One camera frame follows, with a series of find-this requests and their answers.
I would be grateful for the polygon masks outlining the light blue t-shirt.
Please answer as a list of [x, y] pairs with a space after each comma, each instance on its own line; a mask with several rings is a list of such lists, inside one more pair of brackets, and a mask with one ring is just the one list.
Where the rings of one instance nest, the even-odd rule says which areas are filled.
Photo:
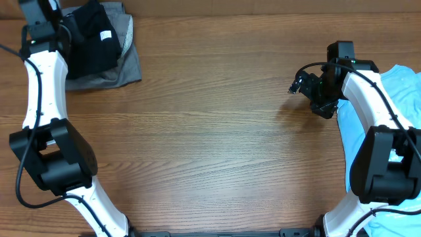
[[349, 72], [341, 86], [364, 129], [349, 171], [350, 190], [322, 219], [326, 236], [354, 236], [379, 212], [420, 193], [420, 130], [399, 112], [372, 70]]

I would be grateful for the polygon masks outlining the black t-shirt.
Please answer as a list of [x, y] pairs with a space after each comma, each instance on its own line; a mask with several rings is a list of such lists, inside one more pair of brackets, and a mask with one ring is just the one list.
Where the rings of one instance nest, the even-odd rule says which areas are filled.
[[104, 6], [89, 1], [62, 21], [71, 33], [69, 80], [117, 67], [122, 48]]

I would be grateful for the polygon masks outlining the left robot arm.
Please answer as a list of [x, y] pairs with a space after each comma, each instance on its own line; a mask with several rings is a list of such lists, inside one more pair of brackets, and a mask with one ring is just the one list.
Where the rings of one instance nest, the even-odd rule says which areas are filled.
[[15, 182], [18, 201], [40, 209], [65, 200], [96, 236], [135, 236], [130, 220], [99, 182], [91, 146], [68, 119], [65, 80], [73, 31], [62, 22], [59, 2], [18, 4], [27, 24], [16, 56], [23, 60], [28, 74], [26, 117], [22, 130], [9, 136], [9, 145], [20, 161]]

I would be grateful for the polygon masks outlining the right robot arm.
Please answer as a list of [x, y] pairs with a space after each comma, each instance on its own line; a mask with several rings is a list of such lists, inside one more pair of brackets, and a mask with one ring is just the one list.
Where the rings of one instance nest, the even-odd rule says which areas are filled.
[[353, 42], [327, 47], [322, 74], [301, 67], [289, 88], [310, 100], [311, 111], [332, 118], [339, 100], [351, 102], [365, 138], [350, 169], [350, 191], [310, 228], [286, 229], [293, 236], [365, 236], [362, 229], [380, 213], [404, 216], [420, 211], [397, 206], [420, 193], [420, 130], [396, 108], [384, 89], [378, 67], [355, 57]]

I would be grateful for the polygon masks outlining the folded grey shorts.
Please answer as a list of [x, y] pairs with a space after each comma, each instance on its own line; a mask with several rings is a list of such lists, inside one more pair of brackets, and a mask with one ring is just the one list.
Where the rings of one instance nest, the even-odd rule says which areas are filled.
[[[122, 53], [117, 60], [117, 67], [69, 80], [66, 76], [67, 90], [111, 89], [119, 88], [141, 80], [141, 67], [136, 47], [133, 43], [134, 22], [130, 14], [126, 14], [121, 2], [100, 3], [114, 27]], [[70, 7], [64, 10], [64, 16], [80, 7]]]

